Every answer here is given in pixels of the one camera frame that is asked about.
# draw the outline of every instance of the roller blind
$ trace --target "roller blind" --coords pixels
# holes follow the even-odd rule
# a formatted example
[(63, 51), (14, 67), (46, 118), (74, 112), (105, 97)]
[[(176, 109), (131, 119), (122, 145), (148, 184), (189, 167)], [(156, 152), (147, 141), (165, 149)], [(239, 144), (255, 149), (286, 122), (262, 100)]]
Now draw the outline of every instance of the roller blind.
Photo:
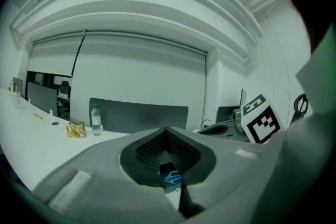
[(85, 37), (71, 87), (72, 120), (90, 125), (90, 98), (187, 106), (187, 130), (199, 129), (205, 94), (205, 56), (158, 41)]
[(28, 71), (71, 76), (82, 36), (34, 43)]

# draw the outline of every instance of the blue object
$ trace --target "blue object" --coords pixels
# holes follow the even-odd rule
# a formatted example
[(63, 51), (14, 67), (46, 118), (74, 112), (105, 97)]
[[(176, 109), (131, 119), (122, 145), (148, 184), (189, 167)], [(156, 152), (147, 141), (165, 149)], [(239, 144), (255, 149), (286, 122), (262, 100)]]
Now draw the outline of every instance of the blue object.
[(164, 181), (165, 181), (166, 183), (168, 183), (168, 184), (176, 185), (176, 184), (174, 183), (174, 181), (179, 180), (179, 179), (181, 179), (181, 176), (180, 176), (180, 174), (178, 173), (178, 171), (172, 171), (172, 172), (169, 173), (169, 175), (167, 175), (167, 176), (165, 177)]

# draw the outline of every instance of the gray device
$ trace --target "gray device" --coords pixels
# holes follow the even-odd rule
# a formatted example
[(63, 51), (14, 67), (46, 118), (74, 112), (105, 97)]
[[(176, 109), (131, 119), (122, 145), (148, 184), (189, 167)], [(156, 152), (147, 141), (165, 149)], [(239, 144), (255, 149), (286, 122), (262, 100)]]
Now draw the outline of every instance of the gray device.
[(28, 83), (27, 98), (30, 99), (31, 104), (38, 108), (57, 114), (57, 91), (55, 89), (43, 87), (34, 83)]
[(187, 106), (139, 104), (90, 98), (89, 113), (99, 104), (104, 130), (118, 133), (136, 133), (148, 129), (174, 126), (186, 128)]
[[(79, 181), (71, 202), (53, 205), (78, 223), (275, 223), (318, 181), (335, 146), (335, 117), (330, 112), (297, 121), (267, 145), (174, 127), (127, 135), (81, 152), (33, 195), (50, 210), (61, 190), (84, 173), (88, 179)], [(162, 189), (164, 152), (182, 176), (178, 210)]]
[(16, 89), (16, 91), (18, 91), (20, 93), (20, 96), (23, 97), (22, 95), (22, 79), (18, 79), (13, 77), (13, 81), (14, 81), (14, 90)]

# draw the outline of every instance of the desk surface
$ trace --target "desk surface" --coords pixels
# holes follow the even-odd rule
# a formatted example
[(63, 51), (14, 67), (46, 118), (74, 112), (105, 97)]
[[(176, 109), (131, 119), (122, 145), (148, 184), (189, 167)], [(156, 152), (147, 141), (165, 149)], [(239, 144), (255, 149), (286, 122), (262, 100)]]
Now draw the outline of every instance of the desk surface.
[(93, 136), (86, 127), (85, 138), (66, 135), (68, 121), (51, 117), (23, 98), (20, 108), (13, 106), (12, 93), (0, 89), (0, 144), (16, 174), (33, 190), (44, 177), (78, 153), (97, 143), (125, 136), (105, 131)]

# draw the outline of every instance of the water bottle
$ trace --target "water bottle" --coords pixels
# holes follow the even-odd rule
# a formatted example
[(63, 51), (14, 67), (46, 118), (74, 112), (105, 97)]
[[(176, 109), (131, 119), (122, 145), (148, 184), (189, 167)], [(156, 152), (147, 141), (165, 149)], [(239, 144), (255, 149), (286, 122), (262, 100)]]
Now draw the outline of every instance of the water bottle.
[(95, 104), (91, 111), (91, 118), (92, 118), (92, 132), (93, 135), (98, 136), (101, 135), (101, 117), (100, 117), (100, 110), (99, 105)]

